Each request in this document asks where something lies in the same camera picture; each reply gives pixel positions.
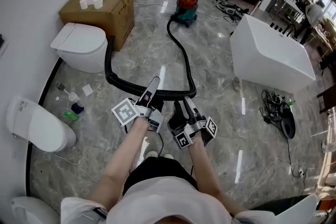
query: white cloth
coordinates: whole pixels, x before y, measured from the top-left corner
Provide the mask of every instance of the white cloth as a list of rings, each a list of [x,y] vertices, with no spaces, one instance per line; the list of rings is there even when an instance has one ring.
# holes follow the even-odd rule
[[[193,224],[276,223],[275,215],[266,211],[241,212],[233,219],[217,199],[177,177],[156,177],[133,185],[108,212],[106,220],[94,221],[86,216],[97,207],[103,208],[93,201],[65,198],[61,204],[61,224],[152,224],[168,216]]]
[[[311,27],[315,27],[324,18],[322,7],[317,4],[307,6],[306,17]]]

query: white toilet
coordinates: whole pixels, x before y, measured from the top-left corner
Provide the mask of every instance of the white toilet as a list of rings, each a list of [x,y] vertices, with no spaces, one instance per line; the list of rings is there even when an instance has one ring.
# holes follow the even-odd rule
[[[72,68],[87,73],[104,71],[107,40],[98,27],[67,23],[50,46]]]
[[[44,201],[33,197],[16,197],[12,200],[15,218],[22,224],[59,224],[59,215]]]
[[[68,125],[42,106],[18,95],[8,106],[6,123],[11,133],[43,151],[61,151],[76,142],[76,135]]]

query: bottle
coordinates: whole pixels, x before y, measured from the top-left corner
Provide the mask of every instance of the bottle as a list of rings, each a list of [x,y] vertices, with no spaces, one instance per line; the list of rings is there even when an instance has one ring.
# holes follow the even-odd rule
[[[291,107],[291,106],[294,105],[294,104],[295,104],[295,100],[290,101],[290,102],[288,103],[288,106]]]
[[[66,117],[66,118],[68,118],[68,119],[70,119],[70,120],[72,120],[72,121],[76,121],[76,120],[79,119],[79,115],[77,115],[77,114],[75,114],[73,112],[65,112],[63,114],[63,116]]]

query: white bathtub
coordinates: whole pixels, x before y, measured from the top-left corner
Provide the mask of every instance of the white bathtub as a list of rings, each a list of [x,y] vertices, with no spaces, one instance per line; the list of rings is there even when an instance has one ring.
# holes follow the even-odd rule
[[[315,81],[304,47],[244,15],[230,38],[235,75],[244,80],[295,93]]]

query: hand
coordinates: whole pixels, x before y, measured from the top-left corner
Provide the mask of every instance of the hand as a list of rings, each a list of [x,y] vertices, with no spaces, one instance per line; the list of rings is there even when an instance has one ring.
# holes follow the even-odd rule
[[[136,117],[133,125],[142,129],[148,129],[149,128],[149,123],[147,122],[147,118],[146,117]]]
[[[193,138],[193,144],[191,146],[198,144],[203,145],[203,139],[200,130],[196,133],[195,137]]]

